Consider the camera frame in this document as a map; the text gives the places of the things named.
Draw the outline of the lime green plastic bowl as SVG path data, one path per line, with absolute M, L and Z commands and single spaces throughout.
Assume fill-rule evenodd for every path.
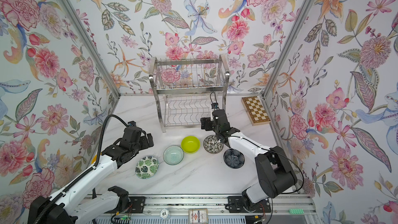
M 200 149 L 201 142 L 195 136 L 187 136 L 181 141 L 181 148 L 185 153 L 196 153 Z

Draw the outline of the pale teal ceramic bowl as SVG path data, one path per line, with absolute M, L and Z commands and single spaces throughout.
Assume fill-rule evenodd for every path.
M 180 146 L 170 146 L 163 153 L 163 160 L 170 166 L 175 166 L 182 162 L 184 158 L 184 151 Z

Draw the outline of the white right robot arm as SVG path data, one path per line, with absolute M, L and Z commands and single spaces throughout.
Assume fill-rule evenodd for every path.
M 213 131 L 221 143 L 255 163 L 258 181 L 242 192 L 246 206 L 274 199 L 298 182 L 291 161 L 281 147 L 271 148 L 248 138 L 230 125 L 225 110 L 214 110 L 211 117 L 201 118 L 201 129 Z

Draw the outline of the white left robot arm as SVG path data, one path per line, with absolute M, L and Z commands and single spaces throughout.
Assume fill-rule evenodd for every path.
M 123 136 L 102 149 L 106 126 L 111 118 L 124 126 Z M 108 115 L 98 139 L 96 159 L 92 165 L 74 180 L 48 197 L 36 198 L 29 211 L 29 224 L 85 224 L 108 211 L 124 211 L 130 205 L 128 191 L 110 187 L 104 196 L 86 203 L 82 200 L 107 176 L 130 162 L 140 151 L 154 146 L 153 137 L 136 125 L 125 122 L 119 116 Z

